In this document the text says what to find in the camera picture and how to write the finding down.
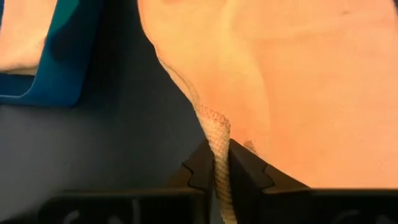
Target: white cloth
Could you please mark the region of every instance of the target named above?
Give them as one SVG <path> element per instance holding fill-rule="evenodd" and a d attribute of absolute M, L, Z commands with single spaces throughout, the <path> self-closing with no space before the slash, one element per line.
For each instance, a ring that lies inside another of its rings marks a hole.
<path fill-rule="evenodd" d="M 0 72 L 35 75 L 57 0 L 5 0 Z"/>

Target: blue tray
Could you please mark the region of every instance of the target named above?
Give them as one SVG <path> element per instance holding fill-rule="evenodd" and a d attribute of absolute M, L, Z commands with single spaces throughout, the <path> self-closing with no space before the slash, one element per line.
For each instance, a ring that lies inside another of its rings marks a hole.
<path fill-rule="evenodd" d="M 103 0 L 58 0 L 36 76 L 0 73 L 0 103 L 75 104 L 102 8 Z"/>

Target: black object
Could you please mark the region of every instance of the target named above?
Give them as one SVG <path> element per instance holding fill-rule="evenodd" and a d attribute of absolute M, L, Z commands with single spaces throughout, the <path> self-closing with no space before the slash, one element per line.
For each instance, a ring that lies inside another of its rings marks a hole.
<path fill-rule="evenodd" d="M 317 190 L 231 140 L 229 171 L 238 223 L 398 224 L 396 190 Z M 39 223 L 209 223 L 213 153 L 208 142 L 162 189 L 71 191 L 46 202 Z"/>

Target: dark gray surface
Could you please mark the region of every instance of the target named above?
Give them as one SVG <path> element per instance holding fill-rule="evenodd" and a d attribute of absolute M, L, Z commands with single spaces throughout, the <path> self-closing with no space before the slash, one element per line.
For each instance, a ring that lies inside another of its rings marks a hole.
<path fill-rule="evenodd" d="M 142 33 L 136 2 L 107 1 L 76 107 L 0 105 L 0 220 L 63 189 L 159 186 L 203 138 Z"/>

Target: orange cloth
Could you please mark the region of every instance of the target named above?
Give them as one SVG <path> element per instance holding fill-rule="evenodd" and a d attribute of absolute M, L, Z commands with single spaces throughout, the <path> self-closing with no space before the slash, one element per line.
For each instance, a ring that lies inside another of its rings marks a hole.
<path fill-rule="evenodd" d="M 57 0 L 5 0 L 0 73 L 35 75 Z"/>
<path fill-rule="evenodd" d="M 139 0 L 139 10 L 174 82 L 265 161 L 311 187 L 398 187 L 393 1 Z"/>

